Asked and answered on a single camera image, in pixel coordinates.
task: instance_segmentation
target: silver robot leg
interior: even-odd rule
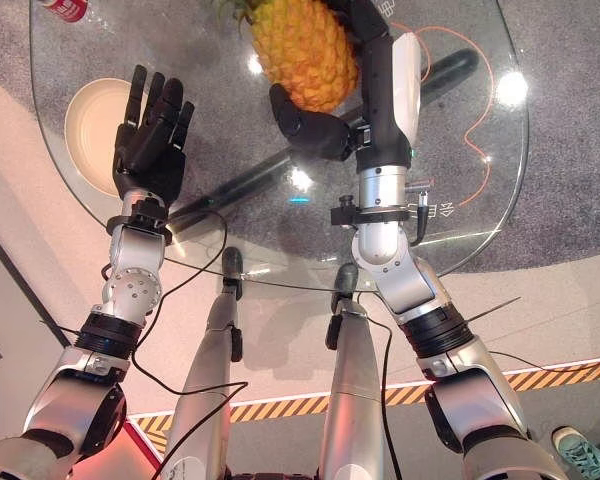
[[[241,338],[236,338],[236,334],[239,335],[240,332],[236,328],[237,299],[240,295],[239,280],[227,279],[225,276],[224,288],[209,312],[207,330],[189,370],[184,391],[229,383],[230,363],[232,360],[239,361],[242,355]],[[228,394],[229,387],[221,387],[205,393],[181,396],[169,431],[167,453],[193,425],[225,400]],[[162,478],[225,478],[229,415],[230,406],[227,404],[187,438],[165,465]]]
[[[384,478],[380,381],[365,310],[348,298],[340,299],[329,330],[327,344],[332,349],[337,344],[338,353],[320,479]]]

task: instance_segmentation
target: teal sneaker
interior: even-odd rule
[[[600,449],[572,427],[559,427],[551,435],[560,456],[586,480],[600,480]]]

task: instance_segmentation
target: striped caution tape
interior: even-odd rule
[[[505,373],[505,376],[516,392],[600,380],[600,361],[592,360],[589,363],[578,363],[575,366],[579,369],[585,367],[591,368],[578,371],[569,371],[574,369],[573,365],[556,368],[552,371],[533,368]],[[387,388],[387,405],[396,406],[422,403],[424,402],[424,394],[429,385],[430,382],[412,382]],[[231,423],[325,413],[328,406],[328,394],[240,403],[231,408]],[[167,434],[173,420],[173,413],[134,415],[130,419],[136,422],[156,450],[164,454],[167,445]]]

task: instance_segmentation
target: glass table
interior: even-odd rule
[[[515,204],[527,156],[524,79],[495,1],[376,4],[394,36],[418,32],[432,62],[465,48],[479,54],[472,75],[422,107],[409,171],[412,180],[434,181],[427,236],[414,252],[448,273],[494,238]],[[182,212],[218,208],[229,224],[229,244],[245,257],[246,279],[329,289],[337,268],[352,259],[353,233],[331,226],[329,210],[341,195],[357,197],[355,158],[329,162],[288,148],[250,40],[248,28],[240,31],[229,13],[219,14],[206,0],[89,0],[87,15],[73,24],[33,0],[32,77],[42,132],[76,199],[105,224],[119,214],[120,200],[93,187],[74,165],[63,134],[67,107],[85,84],[129,80],[136,64],[177,76],[196,111],[167,257],[206,264],[220,248],[220,225]],[[334,113],[353,118],[360,104],[353,94]],[[413,211],[416,202],[414,195]],[[405,229],[415,235],[415,221]],[[210,271],[219,268],[218,262]],[[358,287],[375,288],[364,274]]]

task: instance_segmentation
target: red can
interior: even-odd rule
[[[38,0],[45,8],[62,18],[65,22],[73,23],[84,17],[87,12],[88,0]]]

